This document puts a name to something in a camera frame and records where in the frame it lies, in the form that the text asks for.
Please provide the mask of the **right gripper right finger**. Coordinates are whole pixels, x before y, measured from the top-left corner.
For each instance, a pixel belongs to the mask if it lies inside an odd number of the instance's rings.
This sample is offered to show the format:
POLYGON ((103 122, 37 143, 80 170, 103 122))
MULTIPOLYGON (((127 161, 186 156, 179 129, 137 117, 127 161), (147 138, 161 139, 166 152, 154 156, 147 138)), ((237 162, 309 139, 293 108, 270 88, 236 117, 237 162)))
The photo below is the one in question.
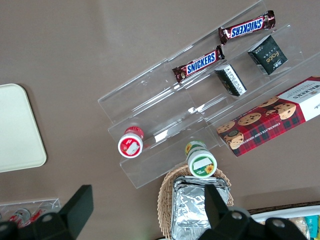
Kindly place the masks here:
POLYGON ((305 240, 291 221, 271 217, 265 224, 256 222, 241 207, 228 207, 213 185, 204 187, 205 212, 210 223, 202 240, 305 240))

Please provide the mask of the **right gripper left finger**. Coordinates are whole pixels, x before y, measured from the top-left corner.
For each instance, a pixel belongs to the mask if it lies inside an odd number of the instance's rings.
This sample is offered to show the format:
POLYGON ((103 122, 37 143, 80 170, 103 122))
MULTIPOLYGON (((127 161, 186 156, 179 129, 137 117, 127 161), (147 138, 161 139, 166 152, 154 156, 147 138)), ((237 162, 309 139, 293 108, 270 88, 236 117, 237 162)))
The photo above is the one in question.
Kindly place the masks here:
POLYGON ((2 240, 75 240, 94 210, 92 185, 82 185, 58 212, 41 215, 26 227, 0 223, 2 240))

